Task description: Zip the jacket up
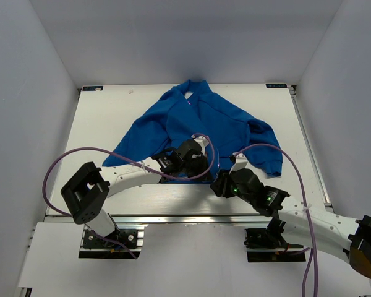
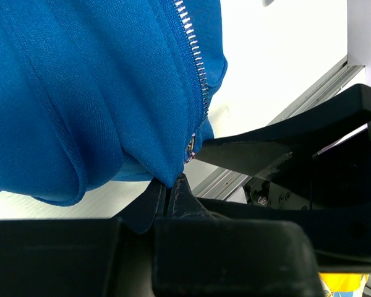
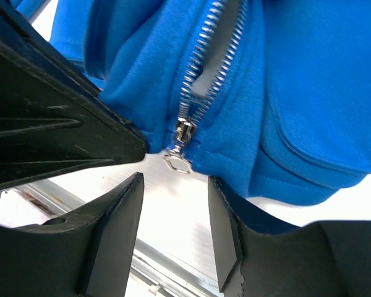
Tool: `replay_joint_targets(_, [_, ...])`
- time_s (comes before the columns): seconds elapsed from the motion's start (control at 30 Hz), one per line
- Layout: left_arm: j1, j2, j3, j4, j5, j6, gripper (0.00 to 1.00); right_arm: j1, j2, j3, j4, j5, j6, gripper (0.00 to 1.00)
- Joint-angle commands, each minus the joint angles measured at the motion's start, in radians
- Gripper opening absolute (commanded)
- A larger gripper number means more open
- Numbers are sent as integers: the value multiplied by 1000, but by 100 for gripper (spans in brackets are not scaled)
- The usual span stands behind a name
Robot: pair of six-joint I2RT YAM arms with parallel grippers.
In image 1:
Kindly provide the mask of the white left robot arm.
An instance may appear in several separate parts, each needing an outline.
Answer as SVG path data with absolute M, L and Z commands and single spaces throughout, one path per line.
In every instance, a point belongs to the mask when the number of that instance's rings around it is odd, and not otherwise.
M 195 134 L 178 148 L 164 149 L 142 161 L 126 159 L 124 165 L 112 167 L 87 162 L 62 187 L 62 198 L 74 222 L 94 231 L 103 246 L 111 247 L 117 243 L 119 229 L 103 208 L 105 200 L 146 184 L 211 181 L 215 157 L 206 155 L 209 145 L 208 136 Z

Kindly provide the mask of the blue zip jacket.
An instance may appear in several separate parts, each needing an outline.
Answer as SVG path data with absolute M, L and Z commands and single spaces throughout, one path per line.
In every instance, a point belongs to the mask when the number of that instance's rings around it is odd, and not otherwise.
M 281 176 L 283 157 L 272 127 L 213 92 L 206 81 L 188 80 L 164 93 L 132 123 L 114 152 L 142 161 L 163 149 L 178 148 L 195 133 L 213 143 L 212 174 L 230 169 L 230 155 L 242 150 L 251 165 L 270 177 Z

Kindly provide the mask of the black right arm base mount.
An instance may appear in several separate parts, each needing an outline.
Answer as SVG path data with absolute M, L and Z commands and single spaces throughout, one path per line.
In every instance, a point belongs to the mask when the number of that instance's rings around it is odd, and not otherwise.
M 285 222 L 272 219 L 266 226 L 245 227 L 248 263 L 305 262 L 309 248 L 290 244 L 284 237 Z

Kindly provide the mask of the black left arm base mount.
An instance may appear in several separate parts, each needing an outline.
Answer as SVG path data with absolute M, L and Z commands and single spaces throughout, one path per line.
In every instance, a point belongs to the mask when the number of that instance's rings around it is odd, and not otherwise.
M 130 259 L 136 260 L 142 249 L 144 231 L 141 229 L 120 229 L 109 241 L 84 229 L 79 259 Z

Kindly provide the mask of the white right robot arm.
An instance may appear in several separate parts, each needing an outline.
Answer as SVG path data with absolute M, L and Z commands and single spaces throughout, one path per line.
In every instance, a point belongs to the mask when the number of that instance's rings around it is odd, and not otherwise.
M 252 170 L 221 170 L 211 184 L 218 197 L 238 197 L 270 218 L 265 229 L 247 230 L 249 249 L 315 248 L 348 263 L 371 279 L 371 217 L 343 217 L 307 206 L 288 192 L 263 184 Z

